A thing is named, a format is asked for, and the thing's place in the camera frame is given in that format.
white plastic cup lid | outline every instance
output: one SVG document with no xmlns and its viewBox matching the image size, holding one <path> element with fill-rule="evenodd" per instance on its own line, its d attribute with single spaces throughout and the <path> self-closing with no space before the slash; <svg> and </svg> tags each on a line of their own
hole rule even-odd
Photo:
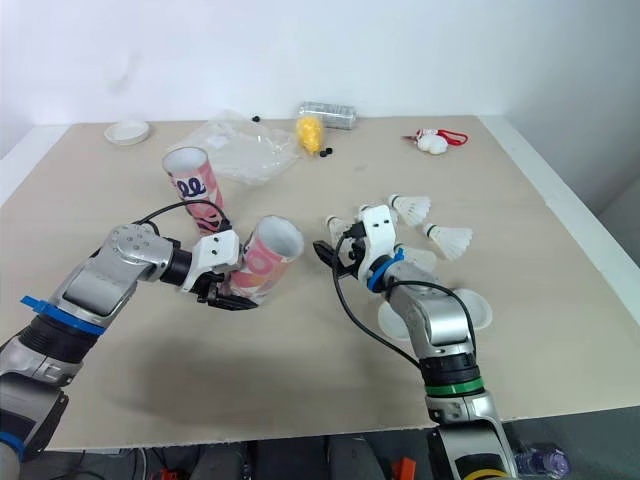
<svg viewBox="0 0 640 480">
<path fill-rule="evenodd" d="M 137 120 L 127 120 L 111 125 L 104 131 L 104 137 L 115 145 L 135 145 L 149 136 L 149 124 Z"/>
</svg>

plastic bag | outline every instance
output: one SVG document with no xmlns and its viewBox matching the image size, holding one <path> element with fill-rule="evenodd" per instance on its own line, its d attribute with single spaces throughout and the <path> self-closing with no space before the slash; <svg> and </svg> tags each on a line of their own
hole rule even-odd
<svg viewBox="0 0 640 480">
<path fill-rule="evenodd" d="M 169 150 L 178 147 L 203 148 L 216 175 L 247 185 L 268 182 L 298 158 L 297 140 L 293 133 L 268 128 L 228 110 L 213 117 Z"/>
</svg>

cable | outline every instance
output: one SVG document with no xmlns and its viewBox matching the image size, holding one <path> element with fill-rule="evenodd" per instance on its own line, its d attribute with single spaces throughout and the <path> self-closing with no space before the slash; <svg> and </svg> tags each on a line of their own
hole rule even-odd
<svg viewBox="0 0 640 480">
<path fill-rule="evenodd" d="M 207 205 L 211 205 L 212 207 L 214 207 L 218 213 L 220 214 L 220 216 L 222 217 L 222 221 L 227 221 L 229 222 L 229 218 L 227 217 L 227 215 L 222 211 L 222 209 L 216 205 L 215 203 L 209 201 L 209 200 L 183 200 L 181 202 L 178 203 L 174 203 L 171 205 L 167 205 L 166 207 L 162 207 L 159 210 L 156 210 L 155 212 L 151 212 L 149 215 L 147 215 L 144 218 L 141 218 L 140 220 L 137 220 L 133 223 L 136 223 L 138 225 L 142 225 L 143 223 L 148 223 L 149 220 L 151 220 L 152 218 L 157 217 L 158 215 L 162 215 L 165 212 L 168 212 L 169 210 L 173 210 L 174 208 L 178 208 L 178 207 L 184 207 L 187 205 L 193 205 L 194 203 L 205 203 Z"/>
<path fill-rule="evenodd" d="M 336 287 L 336 293 L 338 294 L 338 300 L 340 300 L 340 304 L 342 305 L 342 308 L 344 309 L 347 316 L 351 319 L 351 321 L 355 323 L 355 325 L 360 330 L 362 330 L 364 333 L 369 335 L 374 340 L 377 340 L 378 342 L 383 344 L 385 347 L 390 348 L 391 350 L 396 352 L 402 358 L 410 362 L 414 367 L 420 368 L 420 364 L 416 361 L 415 358 L 413 358 L 408 353 L 396 347 L 393 343 L 386 341 L 380 335 L 376 334 L 375 332 L 367 328 L 360 320 L 358 320 L 358 317 L 356 317 L 356 315 L 351 311 L 351 308 L 349 308 L 349 305 L 347 304 L 347 301 L 344 298 L 344 294 L 342 293 L 342 288 L 340 287 L 340 280 L 338 279 L 338 252 L 340 252 L 340 248 L 342 247 L 342 242 L 344 242 L 345 238 L 346 237 L 344 235 L 340 237 L 340 240 L 338 240 L 338 244 L 336 245 L 336 248 L 333 251 L 333 258 L 331 259 L 331 272 L 333 274 L 333 285 Z"/>
<path fill-rule="evenodd" d="M 167 466 L 167 460 L 166 458 L 164 458 L 164 453 L 162 454 L 162 456 L 160 456 L 160 454 L 155 448 L 151 449 L 151 453 L 153 453 L 156 456 L 156 458 L 160 462 L 160 465 L 162 465 L 163 468 L 166 468 L 167 470 L 169 469 L 169 467 Z"/>
<path fill-rule="evenodd" d="M 131 449 L 133 452 L 133 470 L 131 472 L 131 480 L 135 480 L 136 473 L 138 473 L 138 451 L 133 448 Z"/>
<path fill-rule="evenodd" d="M 78 470 L 80 470 L 80 465 L 82 465 L 82 461 L 84 460 L 84 456 L 87 454 L 86 450 L 82 450 L 82 455 L 80 455 L 80 458 L 78 459 L 78 462 L 76 463 L 76 466 L 73 467 L 73 474 L 71 475 L 71 477 L 69 477 L 71 480 L 73 480 L 74 478 L 76 478 L 78 476 Z"/>
<path fill-rule="evenodd" d="M 107 480 L 106 478 L 104 478 L 99 473 L 91 472 L 89 470 L 78 470 L 78 471 L 74 472 L 74 474 L 76 474 L 76 475 L 88 475 L 90 477 L 97 478 L 98 480 Z M 63 478 L 67 478 L 68 475 L 69 475 L 68 473 L 65 473 L 63 475 L 58 475 L 57 477 L 52 477 L 49 480 L 61 480 Z"/>
<path fill-rule="evenodd" d="M 391 289 L 395 287 L 399 287 L 400 285 L 419 285 L 422 287 L 433 288 L 435 290 L 440 290 L 441 292 L 446 293 L 447 295 L 452 297 L 455 301 L 457 301 L 462 307 L 465 317 L 467 317 L 467 328 L 469 329 L 469 333 L 471 335 L 471 343 L 473 343 L 473 354 L 474 355 L 476 354 L 476 334 L 473 330 L 471 315 L 469 314 L 469 310 L 467 309 L 467 306 L 464 304 L 462 299 L 460 299 L 460 297 L 458 297 L 452 290 L 449 290 L 447 287 L 443 287 L 442 285 L 438 285 L 437 283 L 422 282 L 420 280 L 398 280 L 396 282 L 391 282 L 389 285 L 387 285 L 385 290 L 387 292 L 390 292 Z"/>
<path fill-rule="evenodd" d="M 158 226 L 153 223 L 151 220 L 147 220 L 146 222 L 144 222 L 148 225 L 151 225 L 151 228 L 153 228 L 153 233 L 155 233 L 156 235 L 160 236 L 160 229 L 158 228 Z"/>
<path fill-rule="evenodd" d="M 138 450 L 142 452 L 142 480 L 147 480 L 147 452 L 144 451 L 144 448 Z"/>
</svg>

white wall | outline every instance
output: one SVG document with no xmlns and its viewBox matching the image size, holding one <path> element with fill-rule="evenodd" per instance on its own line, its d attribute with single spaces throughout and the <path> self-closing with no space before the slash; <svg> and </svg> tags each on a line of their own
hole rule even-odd
<svg viewBox="0 0 640 480">
<path fill-rule="evenodd" d="M 640 178 L 604 209 L 600 221 L 640 265 Z"/>
<path fill-rule="evenodd" d="M 636 0 L 4 0 L 3 10 L 9 123 L 194 119 L 219 107 L 285 117 L 305 99 L 365 116 L 506 113 L 596 211 L 640 154 Z"/>
</svg>

paper cup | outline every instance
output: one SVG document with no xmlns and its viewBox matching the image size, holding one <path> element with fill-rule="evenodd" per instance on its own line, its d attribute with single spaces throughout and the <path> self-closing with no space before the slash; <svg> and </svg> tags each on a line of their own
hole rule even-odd
<svg viewBox="0 0 640 480">
<path fill-rule="evenodd" d="M 231 292 L 261 303 L 303 250 L 304 238 L 294 224 L 263 217 L 245 244 L 242 269 L 231 273 Z"/>
<path fill-rule="evenodd" d="M 171 177 L 181 200 L 209 200 L 220 208 L 222 193 L 218 188 L 216 176 L 209 163 L 207 152 L 197 147 L 177 148 L 162 159 L 165 171 Z M 189 215 L 193 217 L 200 235 L 211 235 L 220 229 L 220 212 L 205 203 L 187 205 Z"/>
</svg>

